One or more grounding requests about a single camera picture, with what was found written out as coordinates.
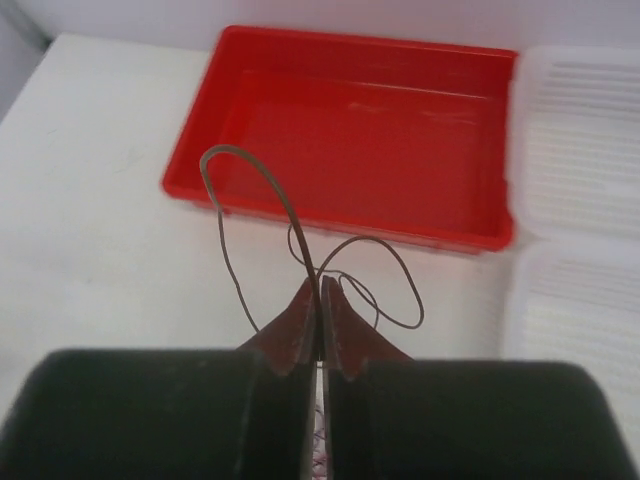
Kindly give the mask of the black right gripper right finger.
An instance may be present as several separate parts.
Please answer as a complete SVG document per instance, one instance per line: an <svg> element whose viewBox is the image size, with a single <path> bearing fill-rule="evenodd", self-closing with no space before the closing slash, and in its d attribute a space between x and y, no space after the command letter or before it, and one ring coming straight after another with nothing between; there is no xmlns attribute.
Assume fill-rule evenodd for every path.
<svg viewBox="0 0 640 480"><path fill-rule="evenodd" d="M594 378L566 362L414 360L331 278L324 311L332 479L624 479L628 450Z"/></svg>

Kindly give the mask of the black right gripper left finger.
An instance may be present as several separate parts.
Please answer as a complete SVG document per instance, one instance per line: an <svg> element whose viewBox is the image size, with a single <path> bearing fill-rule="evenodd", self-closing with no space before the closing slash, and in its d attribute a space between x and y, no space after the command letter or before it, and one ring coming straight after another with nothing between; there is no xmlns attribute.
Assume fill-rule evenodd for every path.
<svg viewBox="0 0 640 480"><path fill-rule="evenodd" d="M60 349L8 412L12 479L306 479L312 289L235 349Z"/></svg>

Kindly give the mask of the near white perforated basket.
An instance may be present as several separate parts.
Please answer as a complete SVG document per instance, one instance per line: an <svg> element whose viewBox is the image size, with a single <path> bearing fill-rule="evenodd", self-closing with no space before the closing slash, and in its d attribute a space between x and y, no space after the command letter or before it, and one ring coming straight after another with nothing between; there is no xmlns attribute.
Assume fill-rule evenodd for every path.
<svg viewBox="0 0 640 480"><path fill-rule="evenodd" d="M536 242L517 257L504 310L507 358L639 367L639 248Z"/></svg>

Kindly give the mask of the white perforated basket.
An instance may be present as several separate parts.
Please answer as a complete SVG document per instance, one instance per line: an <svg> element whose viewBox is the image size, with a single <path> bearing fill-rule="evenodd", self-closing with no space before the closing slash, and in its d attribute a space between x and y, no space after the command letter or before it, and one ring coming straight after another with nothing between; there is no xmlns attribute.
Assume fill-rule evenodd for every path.
<svg viewBox="0 0 640 480"><path fill-rule="evenodd" d="M552 240L639 238L639 51L538 46L509 96L509 206Z"/></svg>
<svg viewBox="0 0 640 480"><path fill-rule="evenodd" d="M517 257L504 310L507 358L639 367L639 248L536 242Z"/></svg>

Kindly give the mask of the red plastic tray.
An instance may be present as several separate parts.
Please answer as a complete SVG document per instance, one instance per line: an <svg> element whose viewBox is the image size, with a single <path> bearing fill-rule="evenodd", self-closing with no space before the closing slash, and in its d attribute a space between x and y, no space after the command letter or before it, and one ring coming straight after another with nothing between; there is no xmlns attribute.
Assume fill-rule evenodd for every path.
<svg viewBox="0 0 640 480"><path fill-rule="evenodd" d="M462 253L500 251L510 50L226 28L165 171L209 207L199 161L255 155L308 227Z"/></svg>

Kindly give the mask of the far white perforated basket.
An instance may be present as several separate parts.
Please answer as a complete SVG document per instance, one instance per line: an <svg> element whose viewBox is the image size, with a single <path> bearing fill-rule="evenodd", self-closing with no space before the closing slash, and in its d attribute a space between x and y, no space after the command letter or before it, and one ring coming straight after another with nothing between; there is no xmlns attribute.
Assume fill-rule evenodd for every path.
<svg viewBox="0 0 640 480"><path fill-rule="evenodd" d="M639 238L639 51L538 46L509 96L509 206L552 240Z"/></svg>

